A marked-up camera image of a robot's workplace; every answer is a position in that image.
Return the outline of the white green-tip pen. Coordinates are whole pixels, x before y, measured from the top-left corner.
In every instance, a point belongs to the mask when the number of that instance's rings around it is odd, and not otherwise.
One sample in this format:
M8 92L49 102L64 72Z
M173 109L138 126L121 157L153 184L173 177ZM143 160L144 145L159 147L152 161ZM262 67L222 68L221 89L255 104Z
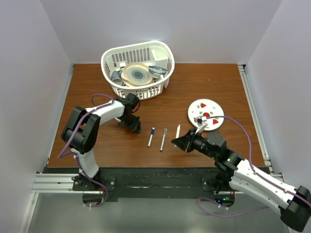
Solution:
M175 138L178 138L180 135L180 129L181 129L181 125L179 124L176 128L176 134L175 134Z

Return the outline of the white thin pen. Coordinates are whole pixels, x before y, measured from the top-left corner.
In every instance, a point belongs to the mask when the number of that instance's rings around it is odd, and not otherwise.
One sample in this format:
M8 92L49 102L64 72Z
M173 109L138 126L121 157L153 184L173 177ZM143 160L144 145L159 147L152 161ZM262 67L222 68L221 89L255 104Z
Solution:
M147 145L148 148L151 146L152 139L153 139L153 135L150 134L150 138L149 138L148 145Z

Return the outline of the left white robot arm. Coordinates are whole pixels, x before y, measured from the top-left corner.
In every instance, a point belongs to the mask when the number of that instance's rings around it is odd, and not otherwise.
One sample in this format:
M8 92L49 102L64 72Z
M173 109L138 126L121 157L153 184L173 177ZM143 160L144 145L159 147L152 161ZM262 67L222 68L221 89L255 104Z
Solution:
M139 98L130 93L125 98L103 96L110 101L91 108L75 107L63 131L61 139L66 143L57 158L72 154L79 167L79 179L89 190L103 189L100 169L95 161L93 148L95 146L99 127L115 119L119 125L135 132L141 132L140 117L134 113L140 108Z

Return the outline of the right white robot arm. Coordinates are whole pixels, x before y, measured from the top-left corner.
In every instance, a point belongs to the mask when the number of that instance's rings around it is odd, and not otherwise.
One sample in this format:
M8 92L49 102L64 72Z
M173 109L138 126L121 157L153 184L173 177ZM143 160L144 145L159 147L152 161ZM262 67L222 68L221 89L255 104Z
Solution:
M311 217L311 193L306 187L294 187L250 165L247 159L227 147L218 132L202 137L190 129L172 143L185 152L196 150L212 158L220 171L216 179L219 189L241 191L278 213L289 228L304 231Z

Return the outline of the watermelon pattern round plate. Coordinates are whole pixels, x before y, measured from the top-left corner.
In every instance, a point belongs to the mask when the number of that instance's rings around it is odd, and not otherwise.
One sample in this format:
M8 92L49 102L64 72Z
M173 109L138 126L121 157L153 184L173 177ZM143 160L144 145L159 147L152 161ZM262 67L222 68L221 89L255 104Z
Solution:
M215 101L210 99L198 99L192 102L188 107L188 119L191 124L198 127L197 117L215 117L207 120L207 127L204 131L213 131L221 127L224 122L222 107Z

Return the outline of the grey-white mug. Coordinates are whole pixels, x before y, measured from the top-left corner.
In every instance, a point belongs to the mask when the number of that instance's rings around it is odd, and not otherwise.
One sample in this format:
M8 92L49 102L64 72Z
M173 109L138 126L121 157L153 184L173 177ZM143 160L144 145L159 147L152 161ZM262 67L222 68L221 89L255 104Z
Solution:
M111 74L111 81L116 85L123 85L123 80L120 73L117 70L114 70Z

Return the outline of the beige blue-centred plate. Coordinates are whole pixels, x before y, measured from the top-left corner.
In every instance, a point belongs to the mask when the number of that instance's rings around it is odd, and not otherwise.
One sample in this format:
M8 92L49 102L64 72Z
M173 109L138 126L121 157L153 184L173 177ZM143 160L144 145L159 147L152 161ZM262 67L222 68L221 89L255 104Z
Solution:
M149 68L142 63L127 64L122 70L121 77L132 86L148 85L154 80Z

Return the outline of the blue patterned white bowl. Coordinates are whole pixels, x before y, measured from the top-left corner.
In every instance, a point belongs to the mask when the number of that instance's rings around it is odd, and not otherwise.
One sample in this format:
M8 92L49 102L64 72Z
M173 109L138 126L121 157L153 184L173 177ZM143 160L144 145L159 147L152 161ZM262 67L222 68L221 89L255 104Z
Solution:
M153 78L162 79L168 72L166 68L158 67L158 66L148 66L149 73Z

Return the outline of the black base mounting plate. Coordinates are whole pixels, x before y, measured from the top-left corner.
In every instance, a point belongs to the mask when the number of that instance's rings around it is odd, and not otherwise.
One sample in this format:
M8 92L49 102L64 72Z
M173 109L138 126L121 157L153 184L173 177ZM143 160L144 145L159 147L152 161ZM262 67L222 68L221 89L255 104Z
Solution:
M85 203L97 201L102 188L108 190L108 201L121 198L196 199L214 197L231 188L217 181L215 167L102 167L94 184L83 175L72 177L73 191L83 192Z

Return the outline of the white plastic dish basket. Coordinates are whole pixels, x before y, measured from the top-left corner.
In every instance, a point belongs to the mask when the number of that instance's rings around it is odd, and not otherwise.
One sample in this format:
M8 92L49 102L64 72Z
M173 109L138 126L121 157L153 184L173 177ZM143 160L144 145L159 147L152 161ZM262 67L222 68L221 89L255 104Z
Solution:
M162 77L153 75L154 81L143 86L133 86L116 84L112 81L114 71L123 70L126 65L138 62L149 66L156 66L167 69L167 73ZM175 66L174 57L170 48L160 41L148 41L138 44L121 46L105 51L101 56L102 73L110 84L113 92L124 98L127 94L137 95L140 100L149 99L162 93L167 88L170 76Z

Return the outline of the aluminium frame rail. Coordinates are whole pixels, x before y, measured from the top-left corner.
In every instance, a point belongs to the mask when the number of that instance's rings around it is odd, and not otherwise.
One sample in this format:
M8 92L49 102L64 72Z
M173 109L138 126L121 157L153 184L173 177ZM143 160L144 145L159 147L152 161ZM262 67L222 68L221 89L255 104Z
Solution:
M263 135L262 135L262 130L261 130L261 127L260 127L258 115L257 115L256 109L255 109L255 105L254 105L253 99L252 99L251 91L250 91L250 88L249 88L249 85L248 85L248 80L247 80L247 76L246 76L245 69L244 69L245 65L237 65L237 66L238 66L238 70L239 70L239 73L240 73L240 76L241 76L241 80L242 80L242 84L243 84L244 91L245 91L245 94L246 94L246 98L247 98L247 101L248 101L248 105L249 105L249 108L250 108L250 112L251 112L251 115L252 115L252 120L253 120L253 123L254 123L254 127L256 129L256 134L257 134L257 138L258 138L258 141L259 141L259 145L260 145L260 149L261 149L261 153L262 153L262 156L263 156L263 159L264 159L265 166L267 166L269 168L270 175L272 177L274 177L274 178L280 180L281 182L283 182L284 179L283 179L282 173L274 173L274 169L272 167L272 163L271 163L271 160L270 160L270 157L269 157L269 154L268 154L268 151L267 151L267 147L266 147Z

